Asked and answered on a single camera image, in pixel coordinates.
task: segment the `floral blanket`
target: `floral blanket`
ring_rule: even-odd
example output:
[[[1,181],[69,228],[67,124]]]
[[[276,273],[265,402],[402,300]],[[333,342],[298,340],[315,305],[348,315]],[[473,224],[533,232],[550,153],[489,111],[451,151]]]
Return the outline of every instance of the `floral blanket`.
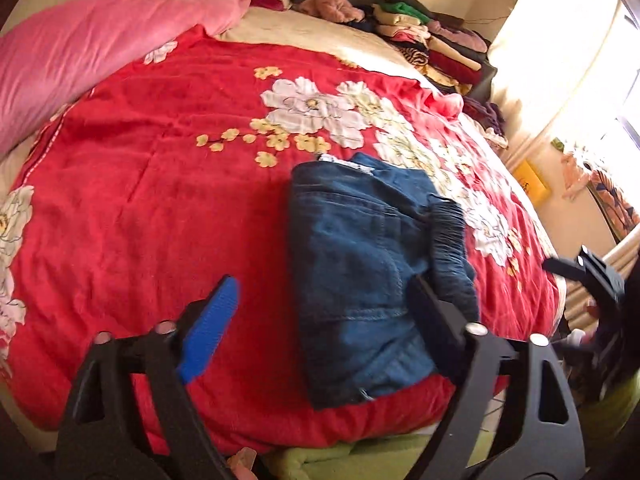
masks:
[[[222,43],[195,27],[100,83],[41,130],[0,209],[0,363],[38,425],[60,420],[95,333],[145,333],[224,274],[238,312],[190,385],[214,443],[327,447],[438,420],[439,376],[315,412],[287,272],[290,172],[361,150],[421,168],[462,204],[481,318],[501,336],[553,330],[554,279],[525,208],[460,128],[459,96],[293,47]],[[148,390],[146,428],[160,430]]]

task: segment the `curtain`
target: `curtain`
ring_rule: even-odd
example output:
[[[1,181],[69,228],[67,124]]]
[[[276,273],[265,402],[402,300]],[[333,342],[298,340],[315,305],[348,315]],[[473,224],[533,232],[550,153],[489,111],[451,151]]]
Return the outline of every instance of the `curtain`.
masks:
[[[603,260],[626,278],[638,259],[639,246],[640,226],[636,226],[624,240],[604,256]],[[571,329],[588,330],[595,327],[596,320],[589,316],[584,308],[589,298],[589,293],[579,283],[568,285],[564,316]]]
[[[489,50],[513,171],[554,137],[602,136],[633,81],[619,0],[518,0]]]

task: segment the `pink blanket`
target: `pink blanket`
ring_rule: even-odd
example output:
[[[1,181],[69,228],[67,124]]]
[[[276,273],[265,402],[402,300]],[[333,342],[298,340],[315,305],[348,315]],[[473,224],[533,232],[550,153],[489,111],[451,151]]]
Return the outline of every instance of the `pink blanket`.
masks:
[[[62,105],[202,24],[235,26],[251,0],[71,0],[0,38],[0,156]]]

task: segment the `green clothing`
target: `green clothing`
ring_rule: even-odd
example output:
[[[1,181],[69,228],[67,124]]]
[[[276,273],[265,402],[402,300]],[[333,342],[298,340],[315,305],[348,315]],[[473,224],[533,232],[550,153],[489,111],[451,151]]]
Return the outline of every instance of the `green clothing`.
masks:
[[[469,465],[489,455],[494,436],[481,431]],[[280,480],[402,480],[429,439],[409,434],[327,449],[292,448],[269,453],[262,460]]]
[[[419,10],[414,9],[411,5],[407,5],[404,2],[398,2],[396,4],[380,4],[380,7],[382,7],[382,10],[390,12],[391,14],[406,14],[407,16],[418,18],[423,25],[431,21],[429,16],[425,16]]]

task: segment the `folded clothing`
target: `folded clothing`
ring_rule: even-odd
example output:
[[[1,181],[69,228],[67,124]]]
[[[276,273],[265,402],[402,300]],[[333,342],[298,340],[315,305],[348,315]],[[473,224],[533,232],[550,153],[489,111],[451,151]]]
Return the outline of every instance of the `folded clothing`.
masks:
[[[398,32],[402,32],[407,30],[407,27],[399,26],[399,25],[378,25],[376,30],[382,36],[386,36],[388,38],[394,37]]]
[[[482,104],[471,97],[465,97],[464,103],[462,111],[465,114],[478,121],[485,130],[493,128],[497,135],[504,137],[504,117],[497,104]]]
[[[452,16],[451,14],[444,14],[443,12],[434,12],[433,19],[452,30],[462,30],[465,26],[465,20],[463,18]]]
[[[292,172],[291,272],[310,402],[357,404],[434,371],[404,290],[423,274],[438,297],[478,320],[460,205],[436,194],[422,170],[357,153],[351,162]]]
[[[430,20],[433,19],[433,13],[418,0],[385,0],[385,2],[388,4],[396,4],[398,2],[405,3],[408,6],[413,7],[415,10],[418,10],[418,12],[421,12],[422,14],[427,16]]]
[[[398,25],[378,25],[376,30],[380,36],[386,36],[393,41],[417,42],[427,46],[427,40],[431,33],[423,25],[398,26]]]
[[[376,27],[378,26],[378,22],[372,18],[365,17],[364,20],[353,20],[351,22],[343,23],[343,25],[347,25],[351,28],[357,28],[362,32],[368,32],[370,34],[376,33]]]
[[[488,58],[486,52],[476,52],[475,50],[471,50],[466,46],[460,45],[455,41],[448,40],[444,36],[440,36],[438,34],[432,34],[432,36],[438,38],[443,43],[448,44],[453,50],[457,51],[459,54],[462,54],[462,56],[464,57],[468,57],[469,59],[477,61],[480,64],[487,62]]]
[[[364,19],[365,13],[348,0],[305,0],[297,7],[299,12],[333,23],[347,23]]]
[[[415,25],[416,27],[421,25],[418,18],[407,16],[406,14],[391,14],[385,12],[378,4],[373,4],[373,15],[380,25]]]
[[[391,41],[402,41],[403,43],[410,41],[412,43],[416,43],[418,41],[418,38],[411,35],[408,30],[401,30],[400,32],[396,32],[393,35],[393,37],[391,38]]]
[[[452,31],[446,27],[443,27],[437,20],[432,20],[427,23],[427,27],[433,34],[443,36],[444,38],[447,38],[454,43],[466,46],[467,48],[475,50],[476,52],[487,51],[488,47],[486,46],[484,40],[472,30],[464,29]]]
[[[407,16],[413,16],[414,18],[418,18],[422,24],[431,21],[431,18],[419,10],[414,9],[411,5],[408,5],[404,2],[398,2],[395,4],[380,4],[380,7],[385,12],[390,12],[391,14],[406,14]]]
[[[464,57],[457,50],[451,48],[448,44],[444,43],[438,38],[434,38],[433,36],[429,38],[428,47],[429,50],[444,54],[445,56],[459,63],[462,63],[465,66],[468,66],[471,70],[477,71],[482,68],[482,65],[480,65],[480,63],[478,63],[477,61]]]
[[[398,46],[397,49],[418,72],[443,94],[465,95],[471,90],[471,85],[461,84],[457,79],[443,74],[436,67],[429,65],[429,56],[426,53],[410,46]]]
[[[442,70],[445,74],[454,77],[461,83],[477,85],[482,79],[482,72],[471,70],[468,66],[451,59],[436,50],[429,51],[429,63]]]
[[[391,38],[383,39],[396,48],[414,48],[415,50],[419,50],[420,52],[423,52],[425,54],[429,52],[429,49],[425,45],[416,43],[415,41],[392,41]]]
[[[404,56],[404,58],[416,69],[425,66],[429,62],[429,56],[426,53],[418,50],[417,48],[399,46],[398,50]]]

